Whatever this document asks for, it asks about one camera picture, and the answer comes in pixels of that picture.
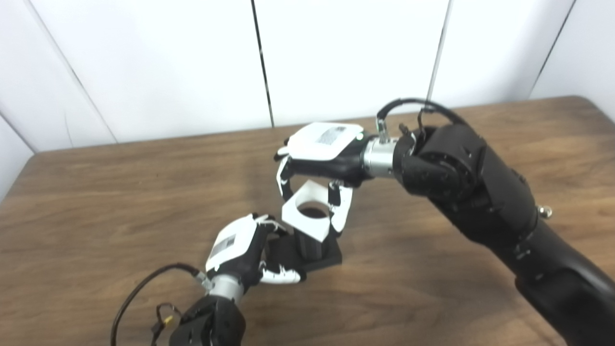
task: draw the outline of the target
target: barcode label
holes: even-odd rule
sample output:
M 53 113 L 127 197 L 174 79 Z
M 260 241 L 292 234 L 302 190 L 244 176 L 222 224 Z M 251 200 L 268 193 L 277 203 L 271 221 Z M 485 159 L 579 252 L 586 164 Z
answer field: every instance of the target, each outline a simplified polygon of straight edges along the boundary
M 316 140 L 316 143 L 331 145 L 342 133 L 344 133 L 345 130 L 345 126 L 332 127 L 320 135 L 320 137 Z
M 232 235 L 222 240 L 218 244 L 214 245 L 212 253 L 209 255 L 209 258 L 212 258 L 213 256 L 217 255 L 222 250 L 228 249 L 229 247 L 233 246 L 233 244 L 235 244 L 235 235 Z

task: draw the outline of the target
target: robotic hand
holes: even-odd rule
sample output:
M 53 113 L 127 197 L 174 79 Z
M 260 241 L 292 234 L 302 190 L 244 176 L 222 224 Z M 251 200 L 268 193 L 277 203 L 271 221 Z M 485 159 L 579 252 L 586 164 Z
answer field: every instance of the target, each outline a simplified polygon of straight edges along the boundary
M 400 125 L 392 139 L 385 118 L 404 103 L 424 104 L 419 128 Z M 423 111 L 451 124 L 423 127 Z M 468 239 L 488 247 L 515 274 L 524 298 L 569 346 L 615 345 L 615 283 L 559 238 L 542 218 L 525 178 L 507 167 L 455 112 L 420 99 L 399 99 L 376 116 L 378 135 L 358 125 L 314 123 L 292 135 L 275 155 L 278 184 L 292 195 L 293 174 L 328 177 L 359 187 L 377 177 L 396 179 L 425 196 Z
M 171 346 L 239 346 L 245 320 L 237 305 L 250 286 L 306 279 L 301 270 L 261 260 L 268 235 L 287 235 L 269 215 L 250 214 L 227 225 L 216 238 L 205 269 L 207 295 L 181 317 Z

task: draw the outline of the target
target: cable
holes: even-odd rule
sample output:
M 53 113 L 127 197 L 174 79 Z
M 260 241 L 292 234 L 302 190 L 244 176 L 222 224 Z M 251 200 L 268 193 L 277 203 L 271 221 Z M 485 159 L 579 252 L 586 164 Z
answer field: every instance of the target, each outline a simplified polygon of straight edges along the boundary
M 200 270 L 198 270 L 197 268 L 194 268 L 191 265 L 184 264 L 184 263 L 175 263 L 175 264 L 165 265 L 164 267 L 161 267 L 157 269 L 156 271 L 154 271 L 153 273 L 151 273 L 150 275 L 148 275 L 145 279 L 143 279 L 143 281 L 141 281 L 135 287 L 135 289 L 132 290 L 132 292 L 128 295 L 128 298 L 126 298 L 122 306 L 119 308 L 119 311 L 117 312 L 117 315 L 115 319 L 113 320 L 113 324 L 111 325 L 111 346 L 117 345 L 117 328 L 119 326 L 119 322 L 122 319 L 124 312 L 126 312 L 128 305 L 130 305 L 130 303 L 135 298 L 135 296 L 139 293 L 139 291 L 141 291 L 145 287 L 145 285 L 147 285 L 148 282 L 152 281 L 155 277 L 171 269 L 183 270 L 184 272 L 188 272 L 190 275 L 192 275 L 192 277 L 195 277 L 195 278 L 200 277 L 201 275 Z
M 425 136 L 425 127 L 423 126 L 423 111 L 426 111 L 425 107 L 419 110 L 419 115 L 416 116 L 416 122 L 419 124 L 420 136 Z
M 444 115 L 447 119 L 449 119 L 453 124 L 462 124 L 468 125 L 468 123 L 460 117 L 457 113 L 451 111 L 450 109 L 439 105 L 438 103 L 423 100 L 423 99 L 397 99 L 389 102 L 386 106 L 384 106 L 381 110 L 376 114 L 376 118 L 384 120 L 386 116 L 391 112 L 391 110 L 397 106 L 404 105 L 406 103 L 422 103 L 425 106 L 431 106 L 434 111 Z
M 171 308 L 171 310 L 173 310 L 174 313 L 176 313 L 179 317 L 181 317 L 181 311 L 175 305 L 173 305 L 171 303 L 162 303 L 162 304 L 158 304 L 156 306 L 156 318 L 158 319 L 158 322 L 160 322 L 160 323 L 164 322 L 164 320 L 162 319 L 162 315 L 160 314 L 160 309 L 162 307 L 169 307 L 169 308 Z

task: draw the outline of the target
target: wooden table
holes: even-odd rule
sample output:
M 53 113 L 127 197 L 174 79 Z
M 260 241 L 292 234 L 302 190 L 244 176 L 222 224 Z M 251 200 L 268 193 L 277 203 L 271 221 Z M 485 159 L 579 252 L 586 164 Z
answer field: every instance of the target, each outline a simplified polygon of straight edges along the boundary
M 615 276 L 615 125 L 577 97 L 459 113 L 553 207 L 551 226 Z M 415 123 L 391 116 L 389 127 L 402 120 Z M 228 222 L 279 215 L 272 156 L 297 129 L 34 156 L 0 206 L 0 344 L 107 345 L 117 308 L 149 272 L 202 266 Z M 250 289 L 244 345 L 564 344 L 489 251 L 393 180 L 356 191 L 339 242 L 342 265 Z M 119 345 L 149 344 L 156 304 L 186 308 L 202 294 L 181 272 L 153 281 L 124 315 Z

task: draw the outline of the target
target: black base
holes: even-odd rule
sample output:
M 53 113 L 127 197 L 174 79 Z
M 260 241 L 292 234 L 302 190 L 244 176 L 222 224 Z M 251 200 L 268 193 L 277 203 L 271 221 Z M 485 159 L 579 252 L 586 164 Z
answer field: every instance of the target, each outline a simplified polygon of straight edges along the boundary
M 319 260 L 305 260 L 296 248 L 295 235 L 283 236 L 268 241 L 267 259 L 280 263 L 285 268 L 300 268 L 306 272 L 331 267 L 342 263 L 342 252 L 334 234 L 325 238 L 327 253 Z

